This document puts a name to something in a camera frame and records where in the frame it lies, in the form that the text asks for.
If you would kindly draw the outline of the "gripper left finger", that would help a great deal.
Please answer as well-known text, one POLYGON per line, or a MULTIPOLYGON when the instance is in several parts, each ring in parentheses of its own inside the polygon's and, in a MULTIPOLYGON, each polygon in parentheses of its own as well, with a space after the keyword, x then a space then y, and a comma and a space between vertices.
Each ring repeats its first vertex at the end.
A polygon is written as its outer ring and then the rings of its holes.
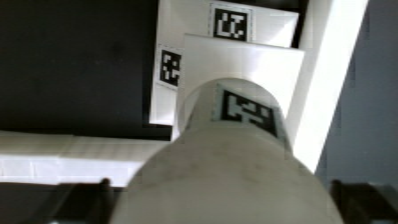
POLYGON ((57 186, 37 213, 36 224, 108 224, 114 207, 110 180, 57 186))

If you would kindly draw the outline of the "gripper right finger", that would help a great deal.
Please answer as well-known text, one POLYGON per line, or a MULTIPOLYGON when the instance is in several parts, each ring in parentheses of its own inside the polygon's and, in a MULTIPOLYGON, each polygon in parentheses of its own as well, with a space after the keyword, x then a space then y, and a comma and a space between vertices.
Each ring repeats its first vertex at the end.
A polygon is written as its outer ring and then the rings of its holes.
POLYGON ((345 224, 398 224, 398 189, 377 183, 330 182, 345 224))

